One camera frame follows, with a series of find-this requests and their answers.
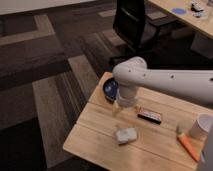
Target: office desk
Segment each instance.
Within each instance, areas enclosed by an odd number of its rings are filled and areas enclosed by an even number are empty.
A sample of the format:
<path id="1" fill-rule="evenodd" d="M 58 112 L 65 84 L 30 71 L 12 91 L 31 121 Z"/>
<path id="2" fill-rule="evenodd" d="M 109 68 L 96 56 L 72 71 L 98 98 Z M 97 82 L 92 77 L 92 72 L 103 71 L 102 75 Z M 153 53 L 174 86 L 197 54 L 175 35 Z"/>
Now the office desk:
<path id="1" fill-rule="evenodd" d="M 196 0 L 205 11 L 211 12 L 212 16 L 209 19 L 201 19 L 193 16 L 193 12 L 189 10 L 190 0 L 148 0 L 153 5 L 163 9 L 164 11 L 173 14 L 179 20 L 194 28 L 196 31 L 201 32 L 205 36 L 213 39 L 213 7 L 206 5 L 205 0 Z M 172 12 L 173 8 L 182 8 L 186 10 L 183 15 L 178 15 Z"/>
<path id="2" fill-rule="evenodd" d="M 176 126 L 183 120 L 189 124 L 198 113 L 211 114 L 213 110 L 140 88 L 139 104 L 162 113 L 161 125 L 138 119 L 133 108 L 126 108 L 114 117 L 112 104 L 102 92 L 103 83 L 111 76 L 111 73 L 105 73 L 100 80 L 63 149 L 115 171 L 195 170 L 196 163 L 176 139 Z M 118 126 L 135 126 L 138 140 L 119 146 L 114 138 Z M 201 150 L 203 142 L 191 142 L 197 151 Z"/>

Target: cup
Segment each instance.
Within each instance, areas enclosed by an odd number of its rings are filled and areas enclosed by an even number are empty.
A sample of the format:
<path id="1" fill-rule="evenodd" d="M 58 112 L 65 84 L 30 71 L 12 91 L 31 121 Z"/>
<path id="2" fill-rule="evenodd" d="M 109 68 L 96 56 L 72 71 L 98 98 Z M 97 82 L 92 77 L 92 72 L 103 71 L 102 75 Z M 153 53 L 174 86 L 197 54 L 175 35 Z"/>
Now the cup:
<path id="1" fill-rule="evenodd" d="M 211 125 L 213 123 L 213 116 L 208 114 L 201 114 L 197 117 L 194 125 L 189 130 L 189 135 L 199 140 L 205 140 Z"/>

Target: orange carrot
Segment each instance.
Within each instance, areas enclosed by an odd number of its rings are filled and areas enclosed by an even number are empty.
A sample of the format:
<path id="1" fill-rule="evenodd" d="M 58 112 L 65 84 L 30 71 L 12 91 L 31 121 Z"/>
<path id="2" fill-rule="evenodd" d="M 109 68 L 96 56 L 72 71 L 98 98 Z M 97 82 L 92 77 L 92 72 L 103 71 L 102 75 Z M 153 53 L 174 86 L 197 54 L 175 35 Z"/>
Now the orange carrot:
<path id="1" fill-rule="evenodd" d="M 193 146 L 191 145 L 191 143 L 189 142 L 188 137 L 186 136 L 186 134 L 184 133 L 179 133 L 177 134 L 177 138 L 180 141 L 180 143 L 182 144 L 182 146 L 186 149 L 186 151 L 190 154 L 190 156 L 196 161 L 199 161 L 199 156 L 196 153 L 195 149 L 193 148 Z"/>

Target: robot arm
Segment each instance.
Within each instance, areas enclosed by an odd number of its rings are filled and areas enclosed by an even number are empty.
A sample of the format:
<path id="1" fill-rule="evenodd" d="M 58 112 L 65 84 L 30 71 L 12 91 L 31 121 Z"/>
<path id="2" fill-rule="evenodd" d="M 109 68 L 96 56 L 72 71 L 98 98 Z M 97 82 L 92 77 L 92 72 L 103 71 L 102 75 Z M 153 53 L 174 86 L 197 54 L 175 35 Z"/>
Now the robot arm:
<path id="1" fill-rule="evenodd" d="M 113 76 L 119 84 L 119 105 L 134 105 L 140 86 L 172 94 L 202 104 L 213 104 L 213 71 L 150 70 L 141 57 L 117 65 Z"/>

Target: floor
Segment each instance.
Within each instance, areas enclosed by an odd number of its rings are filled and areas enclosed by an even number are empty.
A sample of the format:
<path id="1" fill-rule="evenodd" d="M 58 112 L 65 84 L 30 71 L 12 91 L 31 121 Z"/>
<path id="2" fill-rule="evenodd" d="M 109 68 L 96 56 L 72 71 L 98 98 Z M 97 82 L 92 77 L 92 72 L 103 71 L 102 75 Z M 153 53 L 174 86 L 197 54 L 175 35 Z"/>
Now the floor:
<path id="1" fill-rule="evenodd" d="M 104 170 L 62 150 L 108 61 L 125 43 L 114 0 L 0 17 L 0 170 Z M 162 35 L 150 68 L 213 69 L 193 36 Z"/>

